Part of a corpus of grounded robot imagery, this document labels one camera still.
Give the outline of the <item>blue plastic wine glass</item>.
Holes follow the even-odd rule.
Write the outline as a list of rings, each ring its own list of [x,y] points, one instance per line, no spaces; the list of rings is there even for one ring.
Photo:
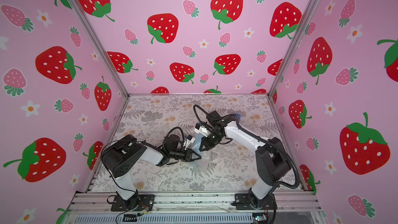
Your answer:
[[[197,154],[199,154],[202,159],[202,152],[199,150],[200,144],[201,144],[200,138],[192,138],[189,148],[195,151]]]

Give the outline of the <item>clear bubble wrap sheet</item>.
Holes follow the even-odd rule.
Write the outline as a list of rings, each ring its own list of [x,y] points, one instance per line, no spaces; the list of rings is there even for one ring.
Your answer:
[[[192,135],[187,136],[186,149],[189,149],[192,138],[200,138],[202,141],[204,136],[198,133],[193,133]],[[202,159],[188,162],[191,174],[194,176],[194,178],[205,178],[214,174],[217,163],[212,159],[213,153],[211,150],[209,150],[202,151]]]

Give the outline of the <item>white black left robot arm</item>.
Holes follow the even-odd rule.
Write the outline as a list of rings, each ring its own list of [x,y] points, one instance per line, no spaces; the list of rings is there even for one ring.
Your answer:
[[[105,148],[101,154],[101,161],[118,187],[117,196],[127,202],[138,197],[138,191],[131,176],[131,170],[136,162],[143,160],[162,167],[171,165],[171,160],[177,162],[200,160],[201,155],[186,147],[194,140],[192,136],[186,139],[184,136],[167,134],[162,145],[156,147],[146,141],[139,142],[129,134]]]

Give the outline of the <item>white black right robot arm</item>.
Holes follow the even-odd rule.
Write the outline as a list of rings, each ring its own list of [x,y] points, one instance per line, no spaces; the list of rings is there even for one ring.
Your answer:
[[[203,135],[200,151],[211,150],[226,138],[239,142],[255,154],[259,178],[248,192],[253,207],[263,206],[280,186],[296,189],[300,185],[297,167],[280,139],[263,138],[229,117],[214,122],[211,127],[197,123],[194,131]]]

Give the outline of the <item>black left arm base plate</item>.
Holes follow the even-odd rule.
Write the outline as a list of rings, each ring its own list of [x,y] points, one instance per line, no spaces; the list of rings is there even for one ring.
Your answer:
[[[155,195],[133,195],[129,200],[123,200],[121,196],[116,195],[113,202],[111,211],[122,212],[122,211],[138,211],[141,212],[151,211],[154,204]]]

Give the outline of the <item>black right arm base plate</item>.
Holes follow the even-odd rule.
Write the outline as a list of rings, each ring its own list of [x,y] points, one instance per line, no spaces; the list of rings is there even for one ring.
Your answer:
[[[270,194],[263,199],[257,199],[254,194],[235,194],[231,203],[237,210],[276,210],[275,196]]]

